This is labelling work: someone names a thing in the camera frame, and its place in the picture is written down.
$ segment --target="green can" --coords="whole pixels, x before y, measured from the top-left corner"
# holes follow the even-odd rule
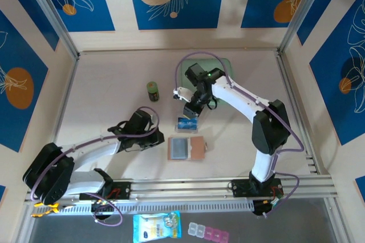
[[[147,83],[147,91],[150,101],[156,102],[160,99],[159,89],[157,88],[156,82]]]

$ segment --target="white table surface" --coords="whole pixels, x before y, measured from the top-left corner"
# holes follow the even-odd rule
[[[202,161],[168,161],[167,138],[175,133],[177,114],[184,103],[172,98],[177,62],[188,50],[125,51],[82,55],[60,127],[57,145],[78,143],[98,136],[122,120],[128,120],[140,106],[153,107],[160,115],[160,131],[165,143],[142,152],[120,152],[85,166],[84,171],[102,168],[113,179],[196,179],[203,177],[246,176],[256,149],[251,141],[252,125],[230,105],[204,109],[199,121],[208,150]],[[234,80],[254,94],[286,105],[295,132],[293,112],[272,51],[214,50],[228,58]],[[208,58],[197,55],[196,58]],[[160,100],[148,99],[146,84],[155,81]],[[290,137],[285,148],[298,147]],[[305,153],[281,155],[277,171],[308,175]]]

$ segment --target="brown box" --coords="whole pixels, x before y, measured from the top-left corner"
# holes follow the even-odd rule
[[[193,137],[185,137],[190,140],[190,149],[189,155],[187,159],[171,159],[171,139],[173,137],[168,138],[168,152],[167,159],[168,160],[201,160],[205,157],[206,143],[204,141],[203,136],[193,136]]]

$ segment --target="orange circle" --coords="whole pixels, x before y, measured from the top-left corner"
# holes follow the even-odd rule
[[[62,7],[62,10],[67,15],[70,15],[70,16],[76,15],[76,8],[72,5],[66,4]]]
[[[5,77],[5,81],[11,83],[12,81],[16,81],[15,83],[20,83],[26,80],[22,85],[23,88],[19,88],[16,85],[10,85],[6,88],[6,97],[11,105],[15,108],[24,110],[29,107],[33,100],[34,94],[34,83],[32,76],[28,73],[27,70],[23,68],[13,68],[7,73],[7,77]]]
[[[348,94],[351,91],[351,81],[348,78],[343,78],[340,81],[339,88],[341,93]]]
[[[301,0],[282,0],[275,8],[275,21],[279,23],[290,22],[300,2]]]

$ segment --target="green mat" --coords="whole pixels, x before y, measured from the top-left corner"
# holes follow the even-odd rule
[[[230,64],[230,61],[228,59],[221,58],[221,60],[224,62],[228,75],[233,78],[233,71],[232,66]],[[188,78],[185,76],[186,70],[193,64],[198,63],[205,71],[210,71],[214,68],[219,68],[223,70],[222,64],[217,60],[216,58],[213,59],[187,59],[182,62],[180,66],[180,86],[185,87],[187,89],[190,89],[191,91],[195,92],[196,89],[191,84],[191,82],[188,80]],[[223,100],[217,99],[218,105],[226,103]],[[210,102],[209,105],[211,107],[214,107],[214,102]]]

